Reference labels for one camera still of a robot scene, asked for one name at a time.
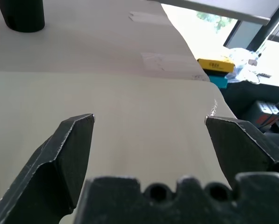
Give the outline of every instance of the black cup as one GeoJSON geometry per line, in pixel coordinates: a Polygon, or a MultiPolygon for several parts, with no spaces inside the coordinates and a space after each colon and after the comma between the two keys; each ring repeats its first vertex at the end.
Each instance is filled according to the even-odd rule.
{"type": "Polygon", "coordinates": [[[43,0],[0,0],[0,10],[12,30],[32,33],[45,26],[43,0]]]}

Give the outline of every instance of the tree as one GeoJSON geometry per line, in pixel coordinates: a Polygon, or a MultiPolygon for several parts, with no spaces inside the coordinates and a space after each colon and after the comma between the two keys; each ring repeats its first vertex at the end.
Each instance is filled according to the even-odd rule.
{"type": "Polygon", "coordinates": [[[232,22],[232,18],[228,18],[228,17],[224,17],[224,16],[220,16],[220,15],[213,15],[213,14],[209,14],[209,13],[197,12],[196,16],[198,18],[200,18],[201,20],[214,23],[217,33],[221,28],[229,25],[232,22]]]}

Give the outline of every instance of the yellow label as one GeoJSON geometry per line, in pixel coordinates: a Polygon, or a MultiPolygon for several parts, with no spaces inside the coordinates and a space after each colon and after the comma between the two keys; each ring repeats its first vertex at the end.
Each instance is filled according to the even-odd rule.
{"type": "Polygon", "coordinates": [[[197,61],[203,69],[214,71],[233,72],[235,66],[232,62],[218,60],[198,59],[197,61]]]}

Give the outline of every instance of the black cylinder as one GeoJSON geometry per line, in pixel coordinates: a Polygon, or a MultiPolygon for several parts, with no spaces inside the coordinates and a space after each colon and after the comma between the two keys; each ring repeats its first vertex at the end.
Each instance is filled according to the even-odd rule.
{"type": "Polygon", "coordinates": [[[12,30],[32,33],[45,26],[43,0],[0,0],[0,10],[12,30]]]}

